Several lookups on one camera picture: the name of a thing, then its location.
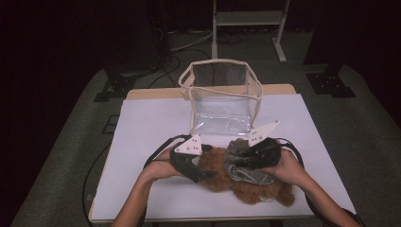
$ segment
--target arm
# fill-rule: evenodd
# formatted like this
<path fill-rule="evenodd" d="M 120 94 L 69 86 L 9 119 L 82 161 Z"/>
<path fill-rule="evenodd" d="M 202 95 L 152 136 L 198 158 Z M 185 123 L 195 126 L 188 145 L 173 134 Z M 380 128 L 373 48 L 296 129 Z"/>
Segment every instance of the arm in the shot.
<path fill-rule="evenodd" d="M 309 197 L 316 209 L 327 219 L 339 226 L 359 226 L 301 167 L 289 150 L 281 151 L 277 166 L 265 167 L 260 171 L 274 175 L 283 182 L 299 186 Z"/>
<path fill-rule="evenodd" d="M 115 218 L 113 227 L 136 227 L 145 207 L 152 184 L 172 176 L 182 176 L 168 161 L 169 148 L 139 174 L 132 190 Z"/>

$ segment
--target gray carpet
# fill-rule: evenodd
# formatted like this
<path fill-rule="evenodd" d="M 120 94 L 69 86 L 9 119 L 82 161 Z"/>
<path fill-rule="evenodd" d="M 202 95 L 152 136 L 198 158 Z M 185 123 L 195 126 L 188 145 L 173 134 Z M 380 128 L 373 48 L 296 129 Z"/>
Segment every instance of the gray carpet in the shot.
<path fill-rule="evenodd" d="M 246 61 L 262 83 L 290 83 L 302 94 L 322 140 L 340 174 L 357 212 L 367 226 L 398 226 L 401 223 L 401 130 L 369 91 L 363 77 L 344 66 L 340 77 L 357 97 L 333 98 L 315 95 L 305 74 L 321 72 L 325 65 L 303 65 L 311 32 L 285 32 L 282 46 L 288 62 L 281 64 L 271 44 L 272 34 L 253 34 L 237 44 L 220 44 L 220 58 Z M 200 36 L 173 34 L 172 45 L 178 47 Z M 211 56 L 210 44 L 193 49 Z M 181 62 L 171 77 L 177 81 L 192 61 L 207 59 L 197 50 L 178 54 Z M 166 71 L 178 65 L 172 59 Z M 164 72 L 140 78 L 134 88 L 147 88 Z M 85 208 L 89 210 L 98 179 L 107 157 L 107 145 L 113 135 L 104 127 L 113 114 L 119 114 L 123 98 L 94 102 L 107 76 L 101 70 L 93 76 L 82 92 L 73 112 L 59 135 L 45 165 L 30 190 L 12 226 L 89 226 L 81 205 L 84 191 Z M 155 82 L 152 88 L 171 87 L 167 77 Z M 322 226 L 315 218 L 289 219 L 285 226 Z M 166 223 L 160 226 L 211 226 L 208 222 Z M 218 222 L 223 226 L 269 226 L 266 221 Z"/>

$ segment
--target stuffed animal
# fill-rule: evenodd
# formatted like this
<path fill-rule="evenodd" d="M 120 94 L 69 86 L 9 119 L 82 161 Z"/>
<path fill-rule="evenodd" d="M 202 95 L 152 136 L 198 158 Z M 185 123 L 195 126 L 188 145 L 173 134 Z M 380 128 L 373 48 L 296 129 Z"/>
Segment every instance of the stuffed animal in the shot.
<path fill-rule="evenodd" d="M 237 139 L 232 141 L 228 148 L 232 144 L 243 144 L 243 142 L 244 140 Z M 210 151 L 203 152 L 200 156 L 198 167 L 201 170 L 216 171 L 213 177 L 208 177 L 201 181 L 206 188 L 215 192 L 231 189 L 241 201 L 247 204 L 256 204 L 269 199 L 276 199 L 284 206 L 291 206 L 294 203 L 292 185 L 283 183 L 271 175 L 269 175 L 271 179 L 269 184 L 233 180 L 224 167 L 224 159 L 227 158 L 228 148 L 213 148 Z"/>

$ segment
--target dark background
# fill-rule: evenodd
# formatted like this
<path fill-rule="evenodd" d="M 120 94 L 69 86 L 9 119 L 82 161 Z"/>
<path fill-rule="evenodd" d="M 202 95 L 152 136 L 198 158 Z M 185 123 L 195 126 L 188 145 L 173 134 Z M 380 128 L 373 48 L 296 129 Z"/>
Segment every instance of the dark background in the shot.
<path fill-rule="evenodd" d="M 142 1 L 121 0 L 125 6 L 133 6 L 133 2 Z M 163 44 L 147 43 L 141 36 L 151 35 L 148 26 L 156 26 L 154 15 L 159 15 L 156 5 L 148 11 L 136 9 L 135 13 L 120 17 L 127 14 L 129 7 L 122 9 L 111 3 L 104 0 L 96 4 L 78 0 L 0 1 L 4 140 L 0 151 L 1 226 L 12 222 L 92 76 L 114 58 L 132 58 L 141 64 L 135 55 L 144 50 L 138 43 L 147 50 L 152 49 L 146 61 L 151 65 L 160 64 L 167 55 Z M 162 5 L 166 10 L 163 22 L 169 30 L 211 29 L 211 0 L 165 0 Z M 218 7 L 252 10 L 281 6 L 280 1 L 221 0 Z M 108 11 L 121 14 L 112 16 Z M 292 0 L 286 30 L 314 30 L 305 63 L 341 61 L 350 65 L 366 79 L 372 92 L 400 125 L 397 105 L 401 103 L 401 96 L 397 90 L 401 82 L 397 66 L 401 37 L 396 33 L 395 23 L 401 21 L 400 11 L 397 1 Z M 128 31 L 135 27 L 130 25 L 133 14 L 142 26 L 138 27 L 141 32 L 130 34 Z M 121 21 L 121 27 L 113 26 L 111 21 Z M 127 34 L 134 43 L 118 41 Z"/>

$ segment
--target mesh basket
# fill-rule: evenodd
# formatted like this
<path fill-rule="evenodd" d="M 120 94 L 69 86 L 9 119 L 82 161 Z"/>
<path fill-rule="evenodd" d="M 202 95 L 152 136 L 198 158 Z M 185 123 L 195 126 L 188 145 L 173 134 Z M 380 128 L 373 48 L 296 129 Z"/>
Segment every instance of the mesh basket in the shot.
<path fill-rule="evenodd" d="M 260 108 L 263 88 L 243 61 L 194 61 L 179 79 L 191 102 L 191 133 L 245 135 Z"/>

